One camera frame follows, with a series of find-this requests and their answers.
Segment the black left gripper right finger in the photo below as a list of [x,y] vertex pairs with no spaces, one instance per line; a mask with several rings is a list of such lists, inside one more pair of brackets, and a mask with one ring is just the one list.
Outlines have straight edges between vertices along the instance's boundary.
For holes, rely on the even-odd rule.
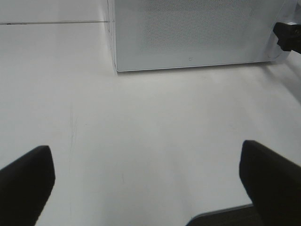
[[254,140],[243,142],[239,177],[266,226],[301,224],[301,168]]

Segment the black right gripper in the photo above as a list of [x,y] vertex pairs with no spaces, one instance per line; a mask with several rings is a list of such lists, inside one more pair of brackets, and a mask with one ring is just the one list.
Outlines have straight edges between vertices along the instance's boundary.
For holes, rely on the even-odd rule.
[[277,45],[287,52],[301,53],[301,25],[285,24],[277,22],[273,28],[273,33],[278,38]]

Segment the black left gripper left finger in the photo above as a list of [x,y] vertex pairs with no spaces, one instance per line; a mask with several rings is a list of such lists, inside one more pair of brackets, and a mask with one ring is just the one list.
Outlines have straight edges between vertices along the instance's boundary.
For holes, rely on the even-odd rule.
[[55,184],[50,147],[38,146],[0,170],[0,224],[34,226]]

